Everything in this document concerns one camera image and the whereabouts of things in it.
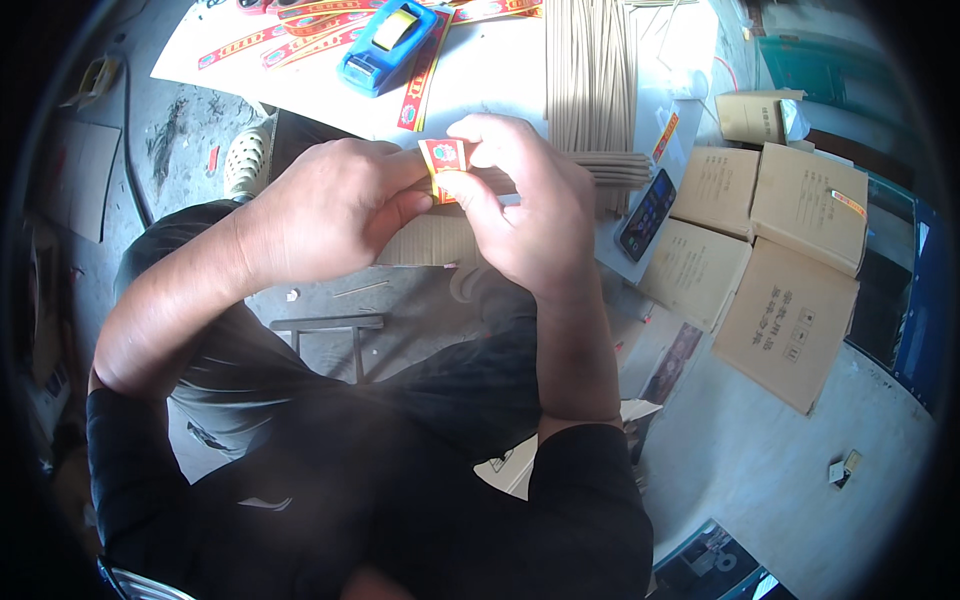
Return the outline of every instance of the person's leg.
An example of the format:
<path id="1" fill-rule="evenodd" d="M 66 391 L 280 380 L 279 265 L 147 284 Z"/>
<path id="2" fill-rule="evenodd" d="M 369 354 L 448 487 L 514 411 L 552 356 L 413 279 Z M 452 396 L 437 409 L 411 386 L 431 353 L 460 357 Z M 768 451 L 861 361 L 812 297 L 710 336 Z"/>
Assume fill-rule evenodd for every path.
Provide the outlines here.
<path id="1" fill-rule="evenodd" d="M 219 200 L 157 221 L 124 253 L 114 281 L 116 298 L 151 265 L 238 206 Z M 171 398 L 198 440 L 238 458 L 278 404 L 344 385 L 310 371 L 290 346 L 238 302 L 204 333 Z"/>
<path id="2" fill-rule="evenodd" d="M 369 387 L 478 464 L 537 431 L 537 304 L 493 269 L 472 298 L 488 337 L 444 348 Z"/>

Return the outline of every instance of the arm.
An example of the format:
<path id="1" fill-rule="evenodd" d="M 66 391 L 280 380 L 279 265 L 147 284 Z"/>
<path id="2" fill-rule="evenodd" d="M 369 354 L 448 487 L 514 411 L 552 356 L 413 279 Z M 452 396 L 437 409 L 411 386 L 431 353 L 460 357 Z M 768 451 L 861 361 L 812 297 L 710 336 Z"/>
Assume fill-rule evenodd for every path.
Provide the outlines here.
<path id="1" fill-rule="evenodd" d="M 470 164 L 496 166 L 516 184 L 520 204 L 503 206 L 470 173 L 437 183 L 464 208 L 484 257 L 537 300 L 540 443 L 581 423 L 621 426 L 616 361 L 593 261 L 593 179 L 529 123 L 473 114 L 447 133 L 479 142 Z M 550 245 L 561 239 L 561 245 Z"/>
<path id="2" fill-rule="evenodd" d="M 372 264 L 431 206 L 425 194 L 401 191 L 425 174 L 418 152 L 388 142 L 310 148 L 253 202 L 131 284 L 100 333 L 89 391 L 163 407 L 204 328 L 230 306 L 282 281 L 329 280 Z"/>

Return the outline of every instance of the black shirt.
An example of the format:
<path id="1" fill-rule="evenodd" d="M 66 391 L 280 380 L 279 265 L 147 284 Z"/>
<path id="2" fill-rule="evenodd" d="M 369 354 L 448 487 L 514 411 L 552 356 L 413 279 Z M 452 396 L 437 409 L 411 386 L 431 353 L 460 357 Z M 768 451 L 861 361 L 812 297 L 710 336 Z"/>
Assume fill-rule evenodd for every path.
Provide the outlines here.
<path id="1" fill-rule="evenodd" d="M 189 485 L 162 420 L 87 400 L 107 555 L 197 598 L 338 598 L 373 564 L 418 600 L 643 598 L 653 533 L 624 434 L 579 425 L 537 452 L 525 502 L 389 406 L 290 402 L 269 440 Z"/>

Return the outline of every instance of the smartphone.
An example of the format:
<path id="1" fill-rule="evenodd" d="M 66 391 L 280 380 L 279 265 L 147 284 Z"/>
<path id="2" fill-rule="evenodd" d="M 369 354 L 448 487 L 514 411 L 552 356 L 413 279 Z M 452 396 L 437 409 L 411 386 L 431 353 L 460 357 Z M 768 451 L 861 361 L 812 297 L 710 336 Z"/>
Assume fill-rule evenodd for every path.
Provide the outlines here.
<path id="1" fill-rule="evenodd" d="M 620 247 L 634 262 L 639 262 L 650 246 L 650 241 L 654 239 L 676 198 L 677 189 L 673 186 L 673 181 L 667 176 L 666 170 L 660 169 L 650 189 L 640 201 L 640 206 L 620 233 Z"/>

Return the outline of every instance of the forearm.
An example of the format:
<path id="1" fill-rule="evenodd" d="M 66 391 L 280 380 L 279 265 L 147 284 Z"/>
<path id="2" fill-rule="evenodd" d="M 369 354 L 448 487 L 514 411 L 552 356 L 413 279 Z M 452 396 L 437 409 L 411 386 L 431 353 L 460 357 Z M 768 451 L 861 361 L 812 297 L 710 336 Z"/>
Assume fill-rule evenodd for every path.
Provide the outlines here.
<path id="1" fill-rule="evenodd" d="M 595 268 L 565 298 L 537 300 L 537 382 L 549 417 L 619 419 L 616 360 Z"/>
<path id="2" fill-rule="evenodd" d="M 173 391 L 203 330 L 264 286 L 247 259 L 246 212 L 233 211 L 130 285 L 104 322 L 91 388 L 99 380 L 148 400 Z"/>

